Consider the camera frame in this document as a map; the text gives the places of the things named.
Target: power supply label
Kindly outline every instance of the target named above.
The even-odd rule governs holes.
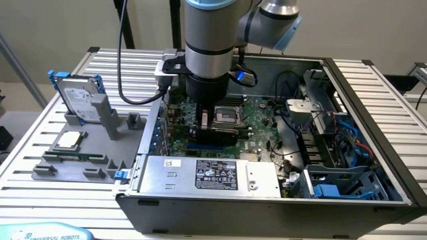
[[[237,190],[237,166],[235,161],[197,160],[195,167],[197,189]]]

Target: green circuit board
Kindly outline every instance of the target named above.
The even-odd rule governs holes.
[[[271,161],[271,152],[267,151],[267,142],[271,146],[279,141],[277,128],[272,127],[273,107],[268,106],[268,99],[261,97],[247,97],[240,105],[241,119],[244,124],[251,127],[252,135],[248,139],[239,139],[235,146],[228,146],[224,150],[205,150],[187,148],[188,144],[196,144],[195,139],[188,137],[189,126],[196,121],[196,104],[187,98],[172,98],[173,105],[179,105],[177,123],[169,124],[169,156],[173,157],[200,157],[239,159],[240,154],[256,154],[261,150],[260,158]]]

